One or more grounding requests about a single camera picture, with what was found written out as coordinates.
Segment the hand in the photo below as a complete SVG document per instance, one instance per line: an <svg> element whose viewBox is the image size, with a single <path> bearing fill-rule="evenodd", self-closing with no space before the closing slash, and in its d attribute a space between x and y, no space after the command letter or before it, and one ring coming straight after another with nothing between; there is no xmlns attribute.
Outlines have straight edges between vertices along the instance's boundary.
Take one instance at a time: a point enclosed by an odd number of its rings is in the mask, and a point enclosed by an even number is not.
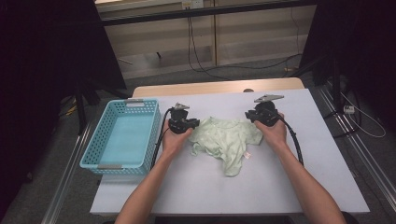
<svg viewBox="0 0 396 224"><path fill-rule="evenodd" d="M282 118L285 117L282 113L279 113L279 115ZM262 131L262 135L264 136L265 141L274 150L276 154L280 150L284 148L288 148L285 147L285 145L287 145L286 126L281 120L278 120L276 124L272 127L267 127L258 120L255 120L254 124L260 131Z"/></svg>
<svg viewBox="0 0 396 224"><path fill-rule="evenodd" d="M189 128L185 133L173 133L169 129L169 119L163 125L163 153L174 157L182 148L186 139L191 135L192 128Z"/></svg>

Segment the white table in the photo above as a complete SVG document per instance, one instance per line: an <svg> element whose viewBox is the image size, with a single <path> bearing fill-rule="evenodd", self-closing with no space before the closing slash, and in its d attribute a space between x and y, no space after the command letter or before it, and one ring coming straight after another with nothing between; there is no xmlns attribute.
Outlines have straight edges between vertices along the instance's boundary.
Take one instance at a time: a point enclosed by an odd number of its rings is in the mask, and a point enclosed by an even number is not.
<svg viewBox="0 0 396 224"><path fill-rule="evenodd" d="M212 93L157 97L160 111L180 102L191 107L189 118L244 119L253 100L264 94L282 94L274 103L283 112L300 142L305 168L334 197L341 210L369 212L359 188L334 143L309 90ZM294 151L290 136L288 143ZM206 154L191 155L191 143L175 158L163 181L152 213L157 216L280 215L301 213L275 153L262 141L247 146L239 175L226 177L221 161ZM104 175L91 213L116 215L141 177Z"/></svg>

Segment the person's left hand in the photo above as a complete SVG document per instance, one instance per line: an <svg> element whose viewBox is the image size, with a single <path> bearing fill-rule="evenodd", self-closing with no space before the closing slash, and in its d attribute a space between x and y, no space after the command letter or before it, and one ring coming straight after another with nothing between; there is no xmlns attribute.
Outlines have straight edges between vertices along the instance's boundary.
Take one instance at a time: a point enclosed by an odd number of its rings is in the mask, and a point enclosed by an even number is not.
<svg viewBox="0 0 396 224"><path fill-rule="evenodd" d="M174 157L183 148L184 142L192 133L192 128L189 128L185 133L173 133L169 129L168 122L169 119L163 125L163 132L165 132L163 134L163 153Z"/></svg>

